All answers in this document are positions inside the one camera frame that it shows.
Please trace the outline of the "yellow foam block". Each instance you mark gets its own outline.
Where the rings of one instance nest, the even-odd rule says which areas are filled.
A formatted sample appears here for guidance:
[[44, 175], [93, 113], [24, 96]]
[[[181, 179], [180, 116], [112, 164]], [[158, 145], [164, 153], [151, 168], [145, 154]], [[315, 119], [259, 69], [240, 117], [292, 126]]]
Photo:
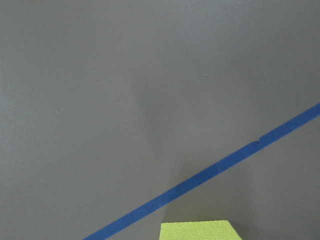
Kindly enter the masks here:
[[160, 240], [241, 240], [227, 220], [165, 222]]

